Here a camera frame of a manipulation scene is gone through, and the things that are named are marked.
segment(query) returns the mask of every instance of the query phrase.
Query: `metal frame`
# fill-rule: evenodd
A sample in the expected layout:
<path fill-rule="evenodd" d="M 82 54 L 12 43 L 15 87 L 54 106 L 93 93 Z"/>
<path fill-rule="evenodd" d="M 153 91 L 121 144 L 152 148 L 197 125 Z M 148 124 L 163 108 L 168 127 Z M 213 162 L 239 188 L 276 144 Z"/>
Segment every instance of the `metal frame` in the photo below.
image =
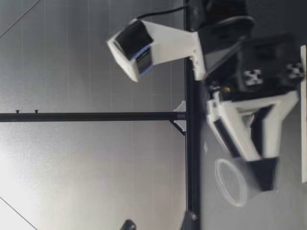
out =
<path fill-rule="evenodd" d="M 184 9 L 184 29 L 190 30 L 189 11 Z M 185 59 L 185 96 L 186 96 L 186 178 L 187 210 L 193 212 L 195 230 L 201 229 L 201 82 L 193 77 L 193 64 Z"/>
<path fill-rule="evenodd" d="M 0 114 L 0 122 L 69 122 L 69 121 L 173 121 L 185 120 L 185 112 L 148 113 L 15 113 Z"/>

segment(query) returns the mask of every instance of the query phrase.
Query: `black plastic part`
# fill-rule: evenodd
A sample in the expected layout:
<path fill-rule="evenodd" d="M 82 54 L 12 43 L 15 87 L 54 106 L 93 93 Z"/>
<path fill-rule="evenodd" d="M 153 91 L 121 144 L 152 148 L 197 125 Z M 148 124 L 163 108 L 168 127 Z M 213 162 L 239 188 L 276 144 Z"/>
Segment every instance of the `black plastic part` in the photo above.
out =
<path fill-rule="evenodd" d="M 260 156 L 263 156 L 263 120 L 272 109 L 271 106 L 261 108 L 255 113 L 255 118 L 250 125 L 251 127 L 251 140 Z"/>
<path fill-rule="evenodd" d="M 138 66 L 139 74 L 146 72 L 150 67 L 153 66 L 151 48 L 147 47 L 147 49 L 141 52 L 135 60 Z"/>
<path fill-rule="evenodd" d="M 261 191 L 271 191 L 275 188 L 275 175 L 278 158 L 262 159 L 259 161 L 248 161 L 255 179 Z"/>
<path fill-rule="evenodd" d="M 254 27 L 245 0 L 190 0 L 189 7 L 191 28 L 198 31 L 204 54 L 231 47 Z"/>
<path fill-rule="evenodd" d="M 186 211 L 180 230 L 196 230 L 196 220 L 197 217 L 194 213 Z"/>
<path fill-rule="evenodd" d="M 131 60 L 143 47 L 153 42 L 145 25 L 137 20 L 127 26 L 117 37 L 115 45 Z"/>
<path fill-rule="evenodd" d="M 184 112 L 0 114 L 0 122 L 169 121 L 185 118 Z"/>
<path fill-rule="evenodd" d="M 237 149 L 236 145 L 234 144 L 230 135 L 228 134 L 222 120 L 218 119 L 217 121 L 215 121 L 214 125 L 217 131 L 219 132 L 219 134 L 221 135 L 221 137 L 223 138 L 225 145 L 230 151 L 231 156 L 233 158 L 241 157 L 239 150 Z"/>
<path fill-rule="evenodd" d="M 303 78 L 290 79 L 287 65 L 299 63 L 294 38 L 287 33 L 266 38 L 244 39 L 235 44 L 208 71 L 206 85 L 215 84 L 227 101 L 251 100 L 296 90 Z M 261 70 L 259 85 L 246 85 L 246 71 Z"/>
<path fill-rule="evenodd" d="M 125 221 L 120 230 L 137 230 L 137 228 L 136 224 L 131 219 L 128 219 Z"/>

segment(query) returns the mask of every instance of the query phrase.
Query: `white panel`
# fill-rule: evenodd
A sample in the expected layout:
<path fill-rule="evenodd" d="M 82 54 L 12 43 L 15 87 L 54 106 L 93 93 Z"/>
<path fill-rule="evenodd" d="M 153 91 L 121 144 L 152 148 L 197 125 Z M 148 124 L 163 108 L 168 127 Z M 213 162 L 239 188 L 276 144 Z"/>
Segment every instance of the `white panel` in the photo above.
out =
<path fill-rule="evenodd" d="M 306 46 L 301 47 L 301 59 L 306 74 Z M 307 100 L 306 100 L 306 78 L 301 83 L 301 126 L 302 126 L 302 182 L 307 182 Z"/>

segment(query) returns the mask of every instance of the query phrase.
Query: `cable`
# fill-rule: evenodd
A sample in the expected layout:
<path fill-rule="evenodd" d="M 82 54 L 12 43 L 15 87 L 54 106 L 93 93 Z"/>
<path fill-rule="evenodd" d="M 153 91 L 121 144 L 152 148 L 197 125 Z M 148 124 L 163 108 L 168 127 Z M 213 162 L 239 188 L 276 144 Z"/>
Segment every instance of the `cable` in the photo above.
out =
<path fill-rule="evenodd" d="M 201 28 L 206 27 L 206 26 L 215 27 L 215 26 L 228 25 L 228 24 L 236 23 L 236 22 L 239 22 L 239 21 L 242 21 L 242 20 L 250 21 L 253 24 L 253 26 L 255 26 L 255 24 L 256 24 L 256 20 L 253 17 L 248 16 L 248 15 L 241 15 L 241 16 L 233 16 L 233 17 L 230 17 L 230 18 L 226 18 L 226 19 L 223 19 L 223 20 L 216 22 L 216 23 L 202 23 L 198 27 L 198 29 L 201 29 Z"/>
<path fill-rule="evenodd" d="M 26 12 L 24 12 L 15 22 L 13 22 L 4 32 L 0 34 L 0 38 L 5 35 L 13 26 L 16 25 L 29 11 L 35 7 L 41 0 L 37 0 Z"/>
<path fill-rule="evenodd" d="M 17 213 L 22 219 L 24 219 L 25 222 L 27 222 L 33 229 L 38 230 L 36 227 L 34 227 L 33 224 L 31 224 L 26 218 L 24 218 L 15 208 L 13 208 L 8 202 L 6 202 L 1 196 L 0 199 L 9 206 L 15 213 Z"/>
<path fill-rule="evenodd" d="M 188 7 L 188 5 L 186 4 L 186 5 L 183 5 L 181 7 L 178 7 L 178 8 L 172 9 L 172 10 L 168 10 L 168 11 L 159 11 L 159 12 L 146 13 L 146 14 L 138 16 L 137 19 L 142 19 L 142 18 L 146 18 L 146 17 L 150 17 L 150 16 L 156 16 L 156 15 L 173 13 L 173 12 L 176 12 L 176 11 L 183 10 L 183 9 L 185 9 L 187 7 Z"/>
<path fill-rule="evenodd" d="M 239 22 L 241 20 L 249 20 L 251 21 L 253 24 L 256 23 L 256 20 L 251 17 L 251 16 L 247 16 L 247 15 L 244 15 L 244 16 L 234 16 L 234 17 L 230 17 L 230 18 L 226 18 L 224 20 L 221 20 L 217 23 L 215 23 L 214 25 L 224 25 L 224 24 L 231 24 L 231 23 L 235 23 L 235 22 Z"/>

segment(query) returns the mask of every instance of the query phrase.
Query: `black electronic component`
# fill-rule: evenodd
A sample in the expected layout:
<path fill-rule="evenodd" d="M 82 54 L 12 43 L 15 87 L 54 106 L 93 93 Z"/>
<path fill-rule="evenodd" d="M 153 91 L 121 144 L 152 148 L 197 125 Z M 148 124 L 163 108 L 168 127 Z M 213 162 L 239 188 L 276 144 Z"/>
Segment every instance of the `black electronic component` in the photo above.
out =
<path fill-rule="evenodd" d="M 0 122 L 173 121 L 185 119 L 185 112 L 28 114 L 17 110 L 14 114 L 0 114 Z"/>
<path fill-rule="evenodd" d="M 142 50 L 135 58 L 136 64 L 138 66 L 139 75 L 143 75 L 153 66 L 153 57 L 151 53 L 150 46 L 147 46 Z"/>
<path fill-rule="evenodd" d="M 189 12 L 191 28 L 198 31 L 204 54 L 249 37 L 255 24 L 245 0 L 191 0 Z"/>
<path fill-rule="evenodd" d="M 123 52 L 128 60 L 135 58 L 140 50 L 153 42 L 145 25 L 136 20 L 125 28 L 115 39 L 115 45 Z"/>
<path fill-rule="evenodd" d="M 304 78 L 298 54 L 290 34 L 242 39 L 207 71 L 205 84 L 224 100 L 285 94 Z"/>
<path fill-rule="evenodd" d="M 128 219 L 125 221 L 120 230 L 137 230 L 137 228 L 136 224 L 131 219 Z"/>

